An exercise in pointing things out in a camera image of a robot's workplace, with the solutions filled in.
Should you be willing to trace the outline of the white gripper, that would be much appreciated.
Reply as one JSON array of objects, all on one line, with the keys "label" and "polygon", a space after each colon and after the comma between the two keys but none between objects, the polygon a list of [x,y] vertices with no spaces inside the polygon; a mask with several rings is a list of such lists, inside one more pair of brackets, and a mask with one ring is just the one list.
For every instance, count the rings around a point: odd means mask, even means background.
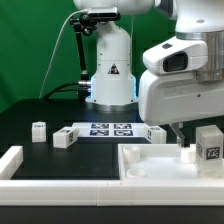
[{"label": "white gripper", "polygon": [[202,40],[173,37],[143,53],[146,71],[139,83],[139,114],[148,125],[172,124],[184,146],[184,121],[224,115],[224,80],[201,81],[197,71],[208,62]]}]

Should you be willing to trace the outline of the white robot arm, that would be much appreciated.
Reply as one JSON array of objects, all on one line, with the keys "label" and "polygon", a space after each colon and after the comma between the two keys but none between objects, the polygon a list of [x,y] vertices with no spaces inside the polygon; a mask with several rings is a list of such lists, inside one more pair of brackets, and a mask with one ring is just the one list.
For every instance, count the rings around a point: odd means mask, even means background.
[{"label": "white robot arm", "polygon": [[[224,0],[73,0],[97,29],[97,70],[87,101],[101,109],[135,99],[141,120],[171,125],[224,114]],[[177,20],[175,36],[146,50],[139,91],[129,68],[130,36],[115,21],[157,7]]]}]

